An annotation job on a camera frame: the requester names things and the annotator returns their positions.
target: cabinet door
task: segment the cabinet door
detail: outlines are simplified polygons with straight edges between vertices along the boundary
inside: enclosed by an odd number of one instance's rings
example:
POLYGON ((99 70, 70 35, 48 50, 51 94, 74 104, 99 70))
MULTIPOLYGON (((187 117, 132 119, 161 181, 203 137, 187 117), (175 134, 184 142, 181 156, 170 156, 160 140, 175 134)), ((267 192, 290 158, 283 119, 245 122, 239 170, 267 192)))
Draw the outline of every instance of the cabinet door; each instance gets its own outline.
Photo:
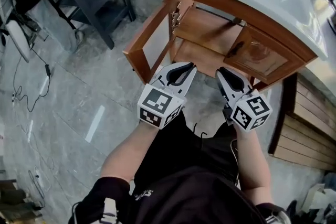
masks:
POLYGON ((271 84, 303 66, 304 61, 274 38, 246 25, 224 62, 271 84))
POLYGON ((143 83, 148 83, 174 43, 174 28, 193 5, 189 0, 164 0, 123 51, 143 83))

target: cabinet handle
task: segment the cabinet handle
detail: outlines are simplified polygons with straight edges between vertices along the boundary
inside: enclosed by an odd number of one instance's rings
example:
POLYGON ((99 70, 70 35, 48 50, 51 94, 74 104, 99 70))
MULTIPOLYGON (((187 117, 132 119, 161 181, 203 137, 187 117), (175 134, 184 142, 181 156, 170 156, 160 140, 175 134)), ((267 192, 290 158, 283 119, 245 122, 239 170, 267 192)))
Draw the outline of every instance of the cabinet handle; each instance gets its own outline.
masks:
POLYGON ((243 45, 244 45, 243 41, 239 42, 231 51, 229 51, 226 58, 230 58, 232 56, 237 55, 238 50, 240 50, 243 45))

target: black shorts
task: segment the black shorts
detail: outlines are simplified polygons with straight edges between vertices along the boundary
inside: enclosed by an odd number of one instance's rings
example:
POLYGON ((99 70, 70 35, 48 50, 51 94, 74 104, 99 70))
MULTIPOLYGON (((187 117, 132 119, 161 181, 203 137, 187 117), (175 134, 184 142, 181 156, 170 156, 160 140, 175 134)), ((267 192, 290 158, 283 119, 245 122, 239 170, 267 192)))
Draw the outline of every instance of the black shorts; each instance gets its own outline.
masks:
POLYGON ((212 138, 201 139, 186 125, 181 112, 160 130, 134 177, 138 187, 155 182, 190 166, 201 166, 236 182, 238 166, 232 151, 233 125, 223 123, 212 138))

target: cable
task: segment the cable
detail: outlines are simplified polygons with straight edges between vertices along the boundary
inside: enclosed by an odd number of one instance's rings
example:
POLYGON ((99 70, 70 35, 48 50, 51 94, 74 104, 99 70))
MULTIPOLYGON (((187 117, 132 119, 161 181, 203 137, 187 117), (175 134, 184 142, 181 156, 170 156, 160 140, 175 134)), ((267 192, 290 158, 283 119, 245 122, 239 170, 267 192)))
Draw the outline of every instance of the cable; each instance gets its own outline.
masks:
POLYGON ((26 104, 26 106, 27 106, 27 110, 28 110, 30 113, 32 113, 32 111, 34 110, 34 107, 35 107, 37 101, 38 101, 41 97, 45 97, 45 96, 48 94, 48 92, 49 92, 49 87, 50 87, 50 76, 51 76, 51 72, 50 72, 50 69, 49 69, 49 65, 45 62, 45 60, 43 60, 43 59, 40 57, 40 55, 37 54, 37 52, 36 52, 34 49, 31 49, 31 50, 32 50, 32 51, 37 55, 37 57, 40 58, 40 60, 45 64, 46 74, 47 74, 47 76, 48 76, 48 78, 49 78, 49 79, 48 79, 49 81, 48 81, 47 92, 46 92, 44 95, 39 94, 38 97, 37 97, 37 99, 35 100, 35 102, 34 102, 34 104, 33 104, 32 109, 29 109, 29 107, 28 107, 28 103, 29 103, 28 95, 25 94, 24 96, 19 97, 20 94, 22 93, 22 86, 19 86, 19 88, 18 88, 17 90, 15 89, 15 77, 16 77, 17 69, 18 69, 19 64, 20 64, 20 62, 21 62, 21 59, 22 59, 22 56, 20 56, 20 59, 19 59, 19 61, 17 62, 17 65, 16 65, 16 69, 15 69, 15 73, 14 73, 14 78, 13 78, 13 88, 14 88, 14 93, 13 93, 13 95, 12 95, 12 102, 14 102, 15 99, 18 99, 19 101, 21 101, 24 97, 26 97, 26 98, 27 98, 27 104, 26 104))
POLYGON ((35 210, 41 210, 42 208, 44 208, 46 206, 46 202, 44 200, 45 198, 45 195, 44 195, 44 192, 41 188, 41 185, 40 183, 36 180, 36 178, 39 178, 38 175, 36 175, 35 177, 33 176, 31 170, 28 170, 28 174, 30 176, 30 179, 32 180, 34 186, 36 187, 38 193, 40 194, 41 198, 42 198, 42 201, 41 201, 41 207, 37 207, 37 208, 34 208, 35 210))

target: tiled floor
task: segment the tiled floor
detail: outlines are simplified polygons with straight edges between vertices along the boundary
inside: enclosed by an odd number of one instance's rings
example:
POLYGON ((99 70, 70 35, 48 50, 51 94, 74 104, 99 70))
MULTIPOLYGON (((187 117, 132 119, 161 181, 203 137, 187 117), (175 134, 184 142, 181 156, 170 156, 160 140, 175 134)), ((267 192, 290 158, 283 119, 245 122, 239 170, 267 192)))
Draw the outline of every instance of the tiled floor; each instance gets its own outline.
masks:
MULTIPOLYGON (((71 205, 88 193, 105 157, 137 124, 135 105, 142 84, 132 71, 122 49, 141 27, 145 17, 160 0, 133 0, 138 16, 125 19, 113 33, 116 44, 109 50, 90 27, 85 42, 69 55, 50 38, 37 41, 37 53, 49 63, 52 76, 49 94, 41 98, 32 113, 26 101, 12 103, 13 76, 19 53, 10 41, 2 58, 0 72, 0 133, 5 136, 4 162, 10 178, 35 199, 38 193, 30 182, 28 170, 38 169, 45 193, 43 215, 47 223, 66 223, 71 205)), ((31 55, 29 64, 20 62, 15 79, 29 96, 29 107, 45 82, 43 63, 31 55)), ((281 85, 270 94, 274 113, 258 129, 266 152, 274 130, 281 85)), ((223 122, 222 100, 213 79, 198 73, 187 95, 184 109, 188 125, 200 122, 198 130, 209 136, 223 122)), ((272 173, 275 202, 286 207, 293 198, 302 197, 323 173, 267 156, 272 173)))

